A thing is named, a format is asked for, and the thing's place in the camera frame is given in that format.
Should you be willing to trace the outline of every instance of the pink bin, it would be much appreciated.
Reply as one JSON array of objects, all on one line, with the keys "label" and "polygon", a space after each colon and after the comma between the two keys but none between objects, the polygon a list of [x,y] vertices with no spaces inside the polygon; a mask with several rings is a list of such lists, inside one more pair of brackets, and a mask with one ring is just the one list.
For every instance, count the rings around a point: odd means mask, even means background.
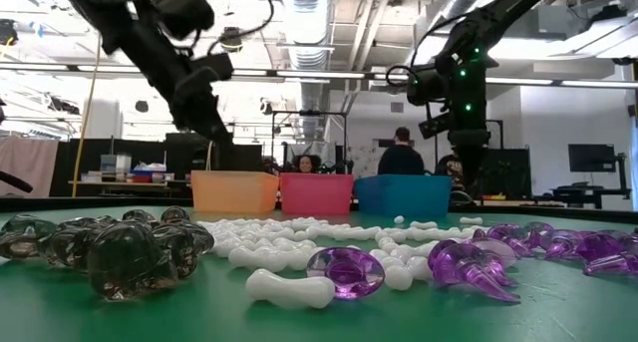
[{"label": "pink bin", "polygon": [[354,184],[350,174],[286,172],[280,177],[283,213],[305,216],[350,213]]}]

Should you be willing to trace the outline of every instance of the dark shirt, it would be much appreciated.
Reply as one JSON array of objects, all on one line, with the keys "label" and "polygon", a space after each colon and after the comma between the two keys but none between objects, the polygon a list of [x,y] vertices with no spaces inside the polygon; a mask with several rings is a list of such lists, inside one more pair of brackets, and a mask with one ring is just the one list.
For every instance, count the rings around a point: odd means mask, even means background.
[{"label": "dark shirt", "polygon": [[463,166],[459,158],[453,154],[444,156],[439,160],[435,174],[447,175],[452,177],[452,186],[454,188],[463,189]]},{"label": "dark shirt", "polygon": [[424,174],[426,169],[421,155],[412,147],[395,145],[381,156],[377,174]]}]

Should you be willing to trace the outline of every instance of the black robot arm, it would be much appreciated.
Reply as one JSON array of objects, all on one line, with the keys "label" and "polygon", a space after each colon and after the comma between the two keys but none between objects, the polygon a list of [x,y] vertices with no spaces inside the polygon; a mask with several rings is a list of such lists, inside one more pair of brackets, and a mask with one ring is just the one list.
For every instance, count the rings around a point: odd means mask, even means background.
[{"label": "black robot arm", "polygon": [[[175,126],[216,143],[231,136],[217,112],[210,83],[231,78],[226,54],[192,59],[191,49],[176,48],[164,34],[182,40],[212,27],[206,0],[69,0],[103,38],[103,49],[121,49],[168,102]],[[127,6],[133,2],[137,17]]]},{"label": "black robot arm", "polygon": [[449,111],[421,123],[421,133],[429,138],[449,130],[448,139],[462,162],[466,185],[477,178],[489,142],[485,125],[485,71],[497,66],[497,62],[487,52],[539,1],[494,0],[466,14],[465,20],[452,28],[443,50],[434,58],[434,65],[410,67],[410,103],[421,106],[443,99],[443,112]]}]

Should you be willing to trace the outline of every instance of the green tabletop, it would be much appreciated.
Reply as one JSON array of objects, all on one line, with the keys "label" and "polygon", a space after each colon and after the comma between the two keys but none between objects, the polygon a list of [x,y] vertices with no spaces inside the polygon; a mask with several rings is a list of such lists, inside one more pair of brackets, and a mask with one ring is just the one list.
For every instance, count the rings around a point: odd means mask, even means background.
[{"label": "green tabletop", "polygon": [[[42,211],[60,221],[77,216],[120,216],[131,208],[159,215],[160,207]],[[274,214],[275,218],[285,216]],[[0,214],[0,224],[10,215]],[[195,216],[217,220],[219,216]],[[438,221],[458,225],[459,215]],[[574,229],[633,226],[527,215],[490,214],[485,224],[525,224],[542,220]],[[394,225],[389,218],[332,219],[353,225]],[[374,241],[318,240],[319,245]],[[204,256],[179,288],[128,302],[106,302],[87,278],[43,262],[10,261],[0,266],[0,340],[6,342],[113,341],[473,341],[623,342],[635,340],[638,281],[629,277],[586,277],[578,263],[524,259],[507,273],[518,280],[521,303],[509,305],[460,288],[438,289],[415,282],[409,291],[382,287],[359,301],[333,301],[323,310],[285,310],[251,303],[244,292],[250,271],[233,269],[226,259]],[[301,277],[302,272],[283,273]]]}]

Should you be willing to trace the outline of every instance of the blue bin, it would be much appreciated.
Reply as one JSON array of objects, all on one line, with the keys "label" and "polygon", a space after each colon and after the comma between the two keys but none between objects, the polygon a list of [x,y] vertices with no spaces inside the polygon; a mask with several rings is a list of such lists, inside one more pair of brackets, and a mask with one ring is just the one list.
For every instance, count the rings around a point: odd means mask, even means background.
[{"label": "blue bin", "polygon": [[355,181],[359,210],[384,216],[444,217],[452,178],[429,175],[379,175]]}]

